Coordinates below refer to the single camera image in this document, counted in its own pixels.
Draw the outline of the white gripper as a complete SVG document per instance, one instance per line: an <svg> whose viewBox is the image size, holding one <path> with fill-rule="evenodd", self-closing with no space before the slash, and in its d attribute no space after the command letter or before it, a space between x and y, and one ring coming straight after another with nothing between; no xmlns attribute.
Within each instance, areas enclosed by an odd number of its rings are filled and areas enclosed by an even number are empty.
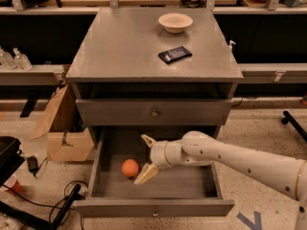
<svg viewBox="0 0 307 230"><path fill-rule="evenodd" d="M153 164L146 163L140 174L134 180L135 185L141 185L158 174L159 169L168 169L179 165L183 161L182 146L180 140L158 141L142 134L141 138L151 149L150 159Z"/></svg>

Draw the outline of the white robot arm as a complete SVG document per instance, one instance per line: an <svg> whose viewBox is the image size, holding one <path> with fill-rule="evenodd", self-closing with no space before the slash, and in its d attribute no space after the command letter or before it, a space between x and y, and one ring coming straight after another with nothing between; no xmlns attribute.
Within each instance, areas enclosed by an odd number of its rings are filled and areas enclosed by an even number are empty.
<svg viewBox="0 0 307 230"><path fill-rule="evenodd" d="M156 141L148 135L142 139L151 149L150 161L135 179L136 185L173 166L201 167L218 161L298 201L295 230L307 230L306 160L225 144L199 131L189 131L175 141Z"/></svg>

